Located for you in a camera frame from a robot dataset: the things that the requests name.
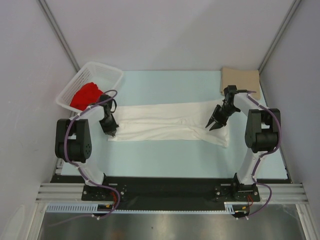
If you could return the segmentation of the white t shirt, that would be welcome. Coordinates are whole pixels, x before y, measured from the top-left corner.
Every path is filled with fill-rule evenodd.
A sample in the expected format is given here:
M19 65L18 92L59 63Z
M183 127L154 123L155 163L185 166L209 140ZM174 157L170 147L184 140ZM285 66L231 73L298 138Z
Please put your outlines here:
M228 126L209 131L206 124L222 100L171 104L119 106L114 114L119 127L110 142L198 141L228 147Z

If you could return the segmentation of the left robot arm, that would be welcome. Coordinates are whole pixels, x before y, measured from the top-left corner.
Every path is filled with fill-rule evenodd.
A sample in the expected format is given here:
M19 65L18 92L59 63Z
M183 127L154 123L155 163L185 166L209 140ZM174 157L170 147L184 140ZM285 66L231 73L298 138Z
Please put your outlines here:
M91 128L101 130L106 136L116 136L119 127L114 118L117 93L116 90L108 90L74 117L61 118L56 123L56 157L75 167L84 183L94 186L93 194L100 200L110 196L111 188L103 183L105 174L92 158L98 148L92 142Z

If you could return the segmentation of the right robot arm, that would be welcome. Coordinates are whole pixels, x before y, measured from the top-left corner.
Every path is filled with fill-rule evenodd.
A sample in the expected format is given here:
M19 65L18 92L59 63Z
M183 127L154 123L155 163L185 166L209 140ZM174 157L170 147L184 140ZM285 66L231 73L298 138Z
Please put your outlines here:
M243 113L247 117L244 133L247 152L230 185L215 187L215 197L218 201L258 202L257 173L265 157L280 147L281 113L277 108L268 108L258 103L251 96L250 90L228 85L223 93L224 100L215 107L206 128L213 131L226 127L231 115Z

